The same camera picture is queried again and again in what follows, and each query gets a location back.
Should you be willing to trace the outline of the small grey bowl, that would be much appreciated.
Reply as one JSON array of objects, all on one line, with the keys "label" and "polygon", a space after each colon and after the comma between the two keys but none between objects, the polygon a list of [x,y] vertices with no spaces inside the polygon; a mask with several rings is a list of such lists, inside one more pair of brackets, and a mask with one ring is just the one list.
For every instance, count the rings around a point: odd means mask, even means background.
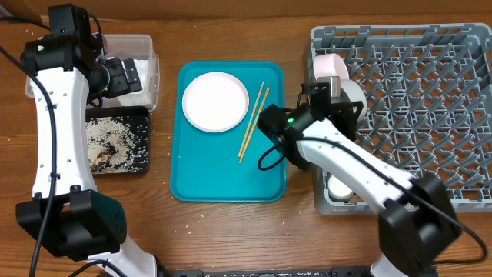
[{"label": "small grey bowl", "polygon": [[341,89],[344,91],[350,102],[362,103],[362,108],[360,112],[357,111],[357,107],[354,107],[354,113],[358,115],[357,123],[359,123],[367,113],[367,98],[363,89],[359,86],[359,84],[350,79],[341,80]]}]

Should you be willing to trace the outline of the pink bowl with rice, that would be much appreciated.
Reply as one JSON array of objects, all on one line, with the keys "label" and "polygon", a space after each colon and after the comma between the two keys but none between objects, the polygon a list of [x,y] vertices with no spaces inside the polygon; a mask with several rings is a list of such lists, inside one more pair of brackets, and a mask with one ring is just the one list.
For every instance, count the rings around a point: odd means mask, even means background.
[{"label": "pink bowl with rice", "polygon": [[349,79],[347,66],[342,57],[335,53],[316,56],[313,60],[314,79],[337,76]]}]

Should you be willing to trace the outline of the cream plastic cup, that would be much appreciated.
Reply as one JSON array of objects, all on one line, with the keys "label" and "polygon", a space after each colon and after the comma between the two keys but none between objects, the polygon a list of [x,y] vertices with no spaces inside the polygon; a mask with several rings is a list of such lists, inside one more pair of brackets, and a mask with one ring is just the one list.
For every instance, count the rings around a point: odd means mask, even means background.
[{"label": "cream plastic cup", "polygon": [[342,181],[331,175],[327,180],[329,198],[334,202],[349,202],[354,192]]}]

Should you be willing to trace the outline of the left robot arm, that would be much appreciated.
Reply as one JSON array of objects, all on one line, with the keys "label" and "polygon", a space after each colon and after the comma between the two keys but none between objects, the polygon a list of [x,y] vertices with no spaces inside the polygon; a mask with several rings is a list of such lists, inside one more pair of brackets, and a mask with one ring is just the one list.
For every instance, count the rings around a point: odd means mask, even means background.
[{"label": "left robot arm", "polygon": [[15,207],[35,250],[102,267],[112,276],[165,276],[159,259],[128,235],[121,203],[101,194],[90,168],[86,115],[109,115],[104,98],[141,90],[133,60],[107,58],[96,17],[63,4],[48,10],[48,34],[27,42],[15,65],[37,112],[38,167],[32,199]]}]

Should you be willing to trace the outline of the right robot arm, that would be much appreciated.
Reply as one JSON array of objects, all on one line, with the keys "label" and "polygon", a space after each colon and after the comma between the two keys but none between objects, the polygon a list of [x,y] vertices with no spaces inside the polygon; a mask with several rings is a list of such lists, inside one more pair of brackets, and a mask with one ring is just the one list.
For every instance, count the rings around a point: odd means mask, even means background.
[{"label": "right robot arm", "polygon": [[459,222],[443,182],[427,173],[420,178],[393,167],[357,145],[337,129],[357,121],[358,102],[332,102],[321,97],[295,109],[275,104],[259,112],[257,127],[272,141],[272,149],[302,170],[325,170],[361,197],[377,216],[381,257],[371,276],[420,276],[441,262],[439,255],[462,233],[482,254],[484,240]]}]

